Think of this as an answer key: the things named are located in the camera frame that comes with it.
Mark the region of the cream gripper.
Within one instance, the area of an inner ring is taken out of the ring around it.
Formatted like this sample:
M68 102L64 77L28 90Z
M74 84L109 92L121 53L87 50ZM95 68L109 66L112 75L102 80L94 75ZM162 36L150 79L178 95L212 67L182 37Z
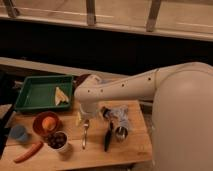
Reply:
M97 103L80 103L77 112L76 125L83 124L86 120L95 118L99 114Z

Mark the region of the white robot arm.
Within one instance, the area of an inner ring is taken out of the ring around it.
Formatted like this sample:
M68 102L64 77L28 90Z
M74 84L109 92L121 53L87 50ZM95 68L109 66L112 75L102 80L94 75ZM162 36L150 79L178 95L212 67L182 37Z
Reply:
M213 66L188 62L112 82L90 75L74 96L85 118L100 101L151 100L153 171L213 171Z

